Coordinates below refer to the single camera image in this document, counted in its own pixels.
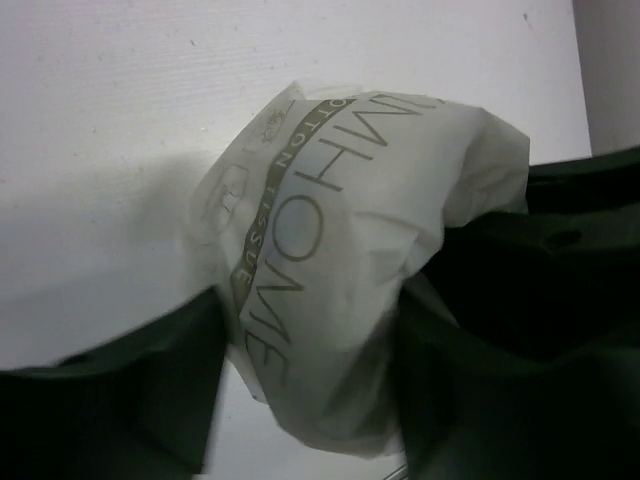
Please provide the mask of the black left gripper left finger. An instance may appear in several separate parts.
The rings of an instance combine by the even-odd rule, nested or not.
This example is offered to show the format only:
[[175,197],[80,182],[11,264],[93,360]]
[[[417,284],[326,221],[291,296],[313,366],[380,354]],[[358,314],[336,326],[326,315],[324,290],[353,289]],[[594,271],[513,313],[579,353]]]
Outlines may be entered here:
[[224,317],[207,289],[57,364],[2,371],[2,478],[202,473],[227,348]]

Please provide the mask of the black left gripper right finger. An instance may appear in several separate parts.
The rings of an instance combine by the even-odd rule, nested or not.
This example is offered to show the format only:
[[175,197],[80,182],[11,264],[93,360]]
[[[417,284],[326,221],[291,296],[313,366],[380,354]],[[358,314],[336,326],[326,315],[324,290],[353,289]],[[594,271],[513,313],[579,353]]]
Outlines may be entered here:
[[639,475],[639,213],[489,214],[406,282],[412,479]]

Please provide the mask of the black hard-shell suitcase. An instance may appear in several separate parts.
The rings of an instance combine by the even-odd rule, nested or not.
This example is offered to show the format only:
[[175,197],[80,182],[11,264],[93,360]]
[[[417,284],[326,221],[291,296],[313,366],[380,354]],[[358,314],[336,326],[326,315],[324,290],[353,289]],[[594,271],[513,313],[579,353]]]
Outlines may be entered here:
[[639,201],[639,148],[534,165],[526,190],[531,214],[577,214]]

